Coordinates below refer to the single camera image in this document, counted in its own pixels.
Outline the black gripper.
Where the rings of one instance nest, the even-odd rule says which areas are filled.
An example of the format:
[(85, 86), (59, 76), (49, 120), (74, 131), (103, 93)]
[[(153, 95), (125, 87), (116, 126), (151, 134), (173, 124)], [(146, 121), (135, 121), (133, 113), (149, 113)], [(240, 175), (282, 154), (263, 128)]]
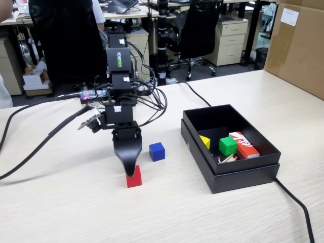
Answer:
[(141, 129), (133, 120), (133, 107), (130, 104), (105, 106), (101, 118), (102, 129), (112, 129), (114, 152), (123, 164), (128, 177), (133, 177), (137, 158), (142, 150)]

